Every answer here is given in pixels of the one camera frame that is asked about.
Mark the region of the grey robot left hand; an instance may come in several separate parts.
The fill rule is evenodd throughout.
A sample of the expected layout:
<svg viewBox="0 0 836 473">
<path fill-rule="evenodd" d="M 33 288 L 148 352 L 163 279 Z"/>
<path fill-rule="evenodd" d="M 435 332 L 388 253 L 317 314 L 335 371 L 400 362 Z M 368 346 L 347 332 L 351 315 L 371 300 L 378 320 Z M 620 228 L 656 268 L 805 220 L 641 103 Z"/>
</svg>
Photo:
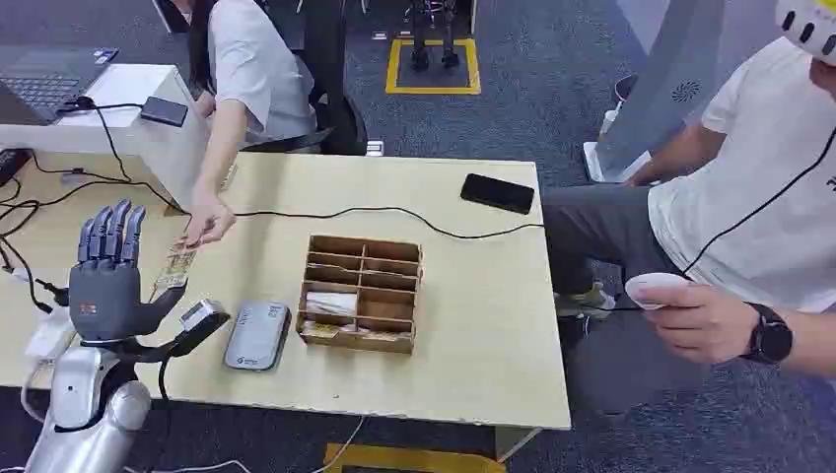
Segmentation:
<svg viewBox="0 0 836 473">
<path fill-rule="evenodd" d="M 185 293 L 173 287 L 141 301 L 138 268 L 146 208 L 123 199 L 105 206 L 80 230 L 69 276 L 70 318 L 84 342 L 101 344 L 154 333 Z"/>
</svg>

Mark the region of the person's right hand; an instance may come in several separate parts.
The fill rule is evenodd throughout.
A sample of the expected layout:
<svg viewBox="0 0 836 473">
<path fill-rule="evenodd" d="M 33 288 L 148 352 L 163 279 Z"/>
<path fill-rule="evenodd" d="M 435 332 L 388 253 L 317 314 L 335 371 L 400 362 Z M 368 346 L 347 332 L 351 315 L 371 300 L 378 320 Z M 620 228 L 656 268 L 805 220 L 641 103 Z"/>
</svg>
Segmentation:
<svg viewBox="0 0 836 473">
<path fill-rule="evenodd" d="M 194 198 L 191 219 L 184 234 L 187 247 L 220 240 L 235 224 L 237 217 L 215 193 Z"/>
</svg>

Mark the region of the headset person's left hand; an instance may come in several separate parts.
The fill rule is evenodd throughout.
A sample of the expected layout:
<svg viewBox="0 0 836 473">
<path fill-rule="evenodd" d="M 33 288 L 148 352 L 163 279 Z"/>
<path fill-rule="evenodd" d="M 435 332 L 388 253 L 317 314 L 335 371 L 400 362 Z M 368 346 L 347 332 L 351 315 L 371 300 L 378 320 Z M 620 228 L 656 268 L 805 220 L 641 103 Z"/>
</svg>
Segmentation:
<svg viewBox="0 0 836 473">
<path fill-rule="evenodd" d="M 677 355 L 717 364 L 744 355 L 759 314 L 749 304 L 709 286 L 650 287 L 640 300 L 658 309 L 647 313 L 657 334 Z"/>
</svg>

